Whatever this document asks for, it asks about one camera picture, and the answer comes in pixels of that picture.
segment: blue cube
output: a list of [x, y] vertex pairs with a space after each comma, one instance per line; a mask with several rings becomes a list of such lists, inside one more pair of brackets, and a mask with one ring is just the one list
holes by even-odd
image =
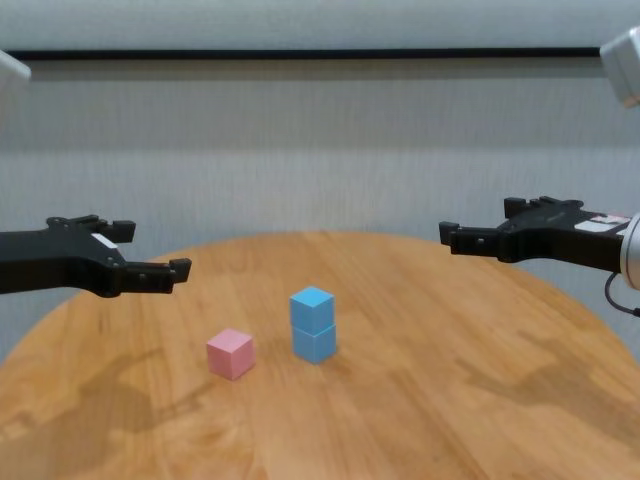
[[335, 324], [333, 295], [316, 287], [308, 287], [289, 299], [293, 328], [317, 335]]
[[336, 352], [336, 326], [332, 325], [316, 335], [293, 327], [293, 352], [308, 362], [323, 362]]

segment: white wall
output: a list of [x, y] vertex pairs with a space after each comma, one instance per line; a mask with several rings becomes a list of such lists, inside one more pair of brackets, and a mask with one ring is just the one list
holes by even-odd
[[637, 0], [2, 0], [0, 49], [599, 47]]
[[[618, 105], [595, 59], [30, 66], [0, 130], [0, 230], [131, 219], [123, 253], [142, 260], [273, 230], [437, 241], [440, 220], [497, 225], [507, 196], [640, 210], [640, 111]], [[522, 267], [640, 356], [640, 323], [605, 303], [605, 273]], [[71, 293], [1, 296], [1, 353]]]

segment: sticker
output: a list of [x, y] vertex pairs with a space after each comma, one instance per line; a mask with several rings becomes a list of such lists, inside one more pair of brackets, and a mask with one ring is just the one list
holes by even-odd
[[613, 230], [618, 225], [613, 225], [610, 223], [598, 223], [592, 222], [591, 220], [587, 220], [586, 222], [582, 222], [576, 225], [576, 230], [583, 230], [585, 232], [608, 232], [609, 230]]
[[93, 238], [97, 239], [100, 243], [102, 243], [107, 248], [115, 248], [115, 249], [118, 248], [118, 246], [115, 243], [113, 243], [111, 240], [109, 240], [107, 237], [105, 237], [100, 233], [92, 233], [91, 235], [93, 236]]
[[631, 219], [627, 217], [619, 217], [617, 215], [607, 215], [607, 216], [597, 216], [591, 219], [594, 222], [600, 223], [611, 223], [616, 225], [622, 225], [623, 223], [629, 222]]

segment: round table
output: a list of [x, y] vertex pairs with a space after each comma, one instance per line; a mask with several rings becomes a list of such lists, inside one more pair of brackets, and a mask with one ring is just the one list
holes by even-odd
[[[578, 302], [496, 260], [394, 235], [173, 253], [171, 295], [80, 293], [0, 370], [0, 477], [640, 478], [640, 370]], [[292, 352], [289, 297], [335, 295], [337, 353]], [[255, 367], [211, 374], [231, 327]]]

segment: pink cube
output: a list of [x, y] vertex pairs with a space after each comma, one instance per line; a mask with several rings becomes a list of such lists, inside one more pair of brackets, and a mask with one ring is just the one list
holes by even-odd
[[207, 342], [209, 370], [228, 380], [235, 380], [256, 361], [253, 338], [227, 328]]

